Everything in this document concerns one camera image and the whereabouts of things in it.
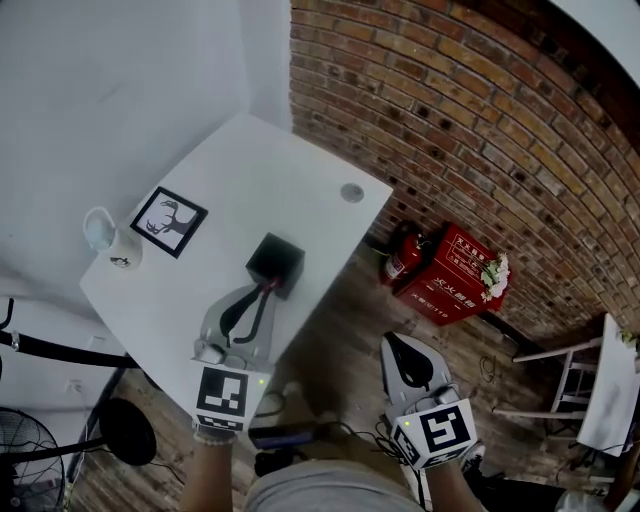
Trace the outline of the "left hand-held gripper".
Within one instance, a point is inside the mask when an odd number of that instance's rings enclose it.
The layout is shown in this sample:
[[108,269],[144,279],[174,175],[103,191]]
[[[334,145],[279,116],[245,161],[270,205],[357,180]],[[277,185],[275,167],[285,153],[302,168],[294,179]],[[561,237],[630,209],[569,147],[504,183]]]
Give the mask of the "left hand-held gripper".
[[238,288],[205,314],[192,358],[192,418],[200,426],[248,431],[269,387],[276,300],[262,290]]

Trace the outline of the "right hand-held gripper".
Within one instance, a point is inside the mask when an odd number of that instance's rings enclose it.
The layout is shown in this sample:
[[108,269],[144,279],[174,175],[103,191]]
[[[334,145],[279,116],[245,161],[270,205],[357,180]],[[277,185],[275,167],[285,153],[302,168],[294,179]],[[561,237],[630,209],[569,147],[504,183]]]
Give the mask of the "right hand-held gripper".
[[[408,335],[385,333],[380,355],[384,390],[394,405],[390,439],[412,469],[457,459],[476,443],[470,401],[455,384],[446,385],[450,371],[440,352]],[[417,399],[420,390],[435,391]]]

